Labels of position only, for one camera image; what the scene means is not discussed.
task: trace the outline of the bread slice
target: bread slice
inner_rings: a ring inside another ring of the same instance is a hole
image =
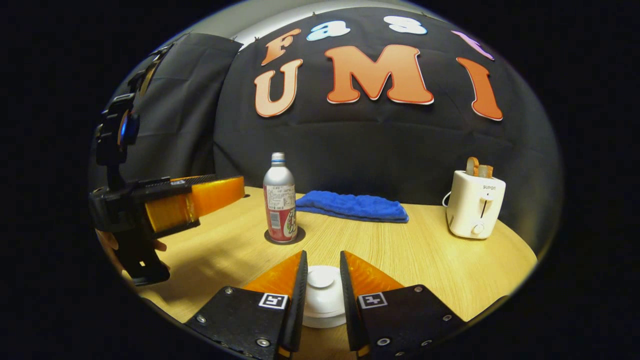
[[[480,166],[478,159],[469,156],[469,159],[467,159],[467,174],[478,176],[478,166]]]
[[[480,165],[478,167],[478,175],[491,179],[493,177],[493,167],[489,165]]]

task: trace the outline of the wood grain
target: wood grain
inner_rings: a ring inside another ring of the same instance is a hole
[[[180,322],[186,322],[223,286],[243,287],[282,260],[307,251],[308,264],[339,267],[340,251],[370,262],[405,286],[423,284],[463,320],[510,294],[536,265],[529,246],[502,222],[485,240],[449,231],[443,206],[403,204],[407,224],[361,222],[298,212],[306,237],[275,245],[264,239],[267,220],[261,188],[200,218],[201,225],[167,236],[168,281],[136,288]],[[353,359],[346,326],[304,327],[297,359]]]

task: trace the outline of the black cloth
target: black cloth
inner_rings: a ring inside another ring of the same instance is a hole
[[[425,35],[399,33],[383,21],[388,15],[418,20]],[[343,20],[351,31],[339,37],[308,41],[319,24]],[[261,66],[265,45],[290,30],[285,53]],[[545,111],[521,75],[490,46],[485,58],[451,30],[464,29],[416,13],[388,8],[348,8],[320,13],[288,24],[249,44],[235,58],[220,93],[214,125],[214,160],[219,176],[243,175],[248,186],[262,186],[272,152],[285,152],[296,191],[312,190],[377,195],[417,204],[440,204],[451,189],[453,172],[467,158],[494,166],[493,175],[507,184],[499,219],[539,254],[553,236],[563,198],[559,148]],[[352,79],[360,98],[331,104],[333,63],[328,49],[353,45],[376,61],[385,46],[409,45],[420,50],[418,63],[430,105],[391,101],[388,79],[380,97],[370,100]],[[474,89],[461,56],[490,73],[500,122],[474,113]],[[255,109],[254,79],[269,70],[271,99],[282,94],[280,67],[302,59],[298,89],[291,107],[280,115],[261,117]]]
[[[201,33],[188,33],[176,41],[158,65],[146,94],[136,98],[140,131],[120,166],[126,181],[214,173],[212,134],[218,96],[241,46]],[[129,92],[127,81],[154,57],[143,60],[111,99]],[[95,142],[89,169],[90,190],[105,186],[106,168],[95,162]]]

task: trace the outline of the bottle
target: bottle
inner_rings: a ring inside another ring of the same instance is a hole
[[[271,168],[264,174],[262,188],[271,239],[281,243],[295,240],[298,235],[296,190],[283,152],[271,155]]]

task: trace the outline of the letter m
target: letter m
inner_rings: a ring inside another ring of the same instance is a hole
[[[355,102],[360,92],[353,88],[353,76],[371,100],[377,100],[391,75],[393,86],[387,92],[395,102],[431,104],[433,95],[424,86],[415,47],[388,45],[373,62],[355,46],[334,47],[324,55],[333,61],[333,91],[326,99],[332,103]]]

